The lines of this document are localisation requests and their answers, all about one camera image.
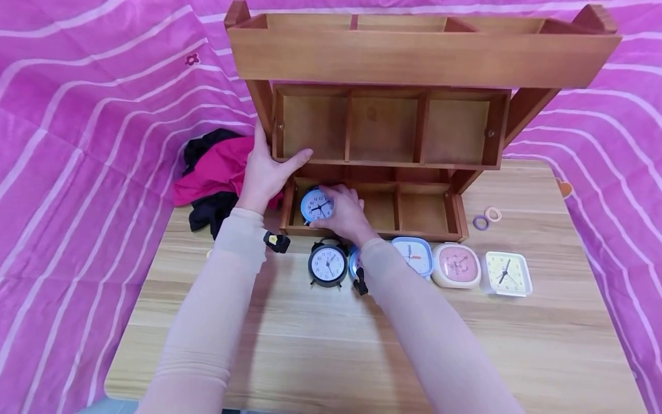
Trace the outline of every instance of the wooden shelf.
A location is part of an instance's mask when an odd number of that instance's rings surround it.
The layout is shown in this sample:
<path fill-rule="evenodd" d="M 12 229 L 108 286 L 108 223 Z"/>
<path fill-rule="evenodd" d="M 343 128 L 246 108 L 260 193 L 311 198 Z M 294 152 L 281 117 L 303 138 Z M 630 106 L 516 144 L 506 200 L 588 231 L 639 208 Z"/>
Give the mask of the wooden shelf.
<path fill-rule="evenodd" d="M 232 2 L 237 72 L 272 156 L 314 155 L 285 187 L 284 233 L 316 183 L 348 183 L 387 238 L 468 236 L 462 194 L 563 88 L 587 87 L 621 38 L 599 5 L 572 22 L 437 15 L 264 14 Z M 273 89 L 271 82 L 277 79 Z M 513 88 L 518 88 L 511 98 Z"/>
<path fill-rule="evenodd" d="M 297 176 L 287 184 L 281 218 L 281 231 L 284 234 L 331 235 L 328 231 L 305 226 L 301 215 L 300 206 L 304 194 L 321 183 L 333 182 Z M 356 189 L 359 198 L 365 203 L 365 217 L 384 238 L 419 235 L 434 242 L 458 242 L 468 236 L 466 225 L 460 223 L 460 220 L 465 220 L 464 209 L 461 202 L 458 204 L 455 201 L 460 196 L 450 194 L 446 183 L 344 183 Z"/>
<path fill-rule="evenodd" d="M 314 164 L 495 170 L 510 90 L 276 85 L 274 156 Z"/>

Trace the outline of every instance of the beige arm sleeve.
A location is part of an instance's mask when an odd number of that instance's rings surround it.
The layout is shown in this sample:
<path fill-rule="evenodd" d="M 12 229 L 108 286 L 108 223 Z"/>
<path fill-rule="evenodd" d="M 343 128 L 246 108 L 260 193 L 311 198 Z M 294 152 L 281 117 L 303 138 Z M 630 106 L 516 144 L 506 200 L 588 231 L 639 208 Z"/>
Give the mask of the beige arm sleeve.
<path fill-rule="evenodd" d="M 265 261 L 262 216 L 235 208 L 175 317 L 141 414 L 219 414 L 253 284 Z"/>
<path fill-rule="evenodd" d="M 398 250 L 376 238 L 361 249 L 365 284 L 391 322 L 437 413 L 523 413 L 469 327 Z"/>

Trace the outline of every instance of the alarm clock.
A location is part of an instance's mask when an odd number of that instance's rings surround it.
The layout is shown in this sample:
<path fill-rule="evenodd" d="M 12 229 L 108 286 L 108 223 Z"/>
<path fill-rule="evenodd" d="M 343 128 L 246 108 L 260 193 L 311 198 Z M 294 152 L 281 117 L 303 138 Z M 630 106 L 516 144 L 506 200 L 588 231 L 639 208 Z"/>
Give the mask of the alarm clock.
<path fill-rule="evenodd" d="M 352 246 L 350 250 L 349 267 L 350 277 L 354 280 L 356 279 L 356 271 L 361 267 L 361 251 L 356 246 Z"/>
<path fill-rule="evenodd" d="M 487 295 L 524 297 L 533 292 L 529 267 L 521 254 L 487 252 L 481 265 L 481 289 Z"/>
<path fill-rule="evenodd" d="M 432 265 L 432 280 L 441 287 L 471 289 L 481 281 L 478 256 L 462 244 L 443 243 L 435 247 Z"/>
<path fill-rule="evenodd" d="M 396 237 L 391 244 L 402 254 L 407 264 L 427 280 L 432 274 L 432 249 L 418 237 Z"/>
<path fill-rule="evenodd" d="M 332 241 L 335 244 L 326 244 L 326 241 Z M 308 258 L 308 272 L 312 277 L 310 284 L 342 287 L 340 282 L 347 274 L 347 255 L 347 247 L 336 237 L 324 237 L 313 244 L 310 258 Z"/>
<path fill-rule="evenodd" d="M 333 200 L 327 198 L 326 194 L 316 185 L 308 189 L 301 199 L 301 215 L 304 225 L 311 221 L 326 219 L 333 213 Z"/>

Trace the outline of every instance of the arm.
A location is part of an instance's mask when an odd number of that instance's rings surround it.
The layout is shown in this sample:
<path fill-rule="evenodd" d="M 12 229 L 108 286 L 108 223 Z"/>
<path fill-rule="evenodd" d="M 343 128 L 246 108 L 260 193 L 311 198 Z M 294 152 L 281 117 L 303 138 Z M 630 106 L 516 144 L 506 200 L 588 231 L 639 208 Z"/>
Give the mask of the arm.
<path fill-rule="evenodd" d="M 361 248 L 365 284 L 384 311 L 437 413 L 523 413 L 469 327 L 444 299 L 379 238 L 363 215 L 363 200 L 344 185 L 321 187 L 334 200 L 333 230 Z"/>
<path fill-rule="evenodd" d="M 258 121 L 237 206 L 177 312 L 137 413 L 221 412 L 253 284 L 265 260 L 262 215 L 311 155 L 303 150 L 282 164 L 273 161 Z"/>

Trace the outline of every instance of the pink bedsheet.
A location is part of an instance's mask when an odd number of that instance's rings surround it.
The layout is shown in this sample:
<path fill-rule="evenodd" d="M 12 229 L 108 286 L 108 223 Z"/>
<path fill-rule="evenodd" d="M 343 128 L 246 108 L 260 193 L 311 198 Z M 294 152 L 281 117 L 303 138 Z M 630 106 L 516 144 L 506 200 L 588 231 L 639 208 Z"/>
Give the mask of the pink bedsheet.
<path fill-rule="evenodd" d="M 584 1 L 251 0 L 252 11 L 507 13 Z M 604 0 L 623 43 L 511 146 L 569 181 L 649 412 L 662 409 L 662 6 Z M 256 114 L 229 0 L 4 0 L 0 13 L 0 412 L 74 413 L 103 380 L 172 210 L 185 142 Z"/>

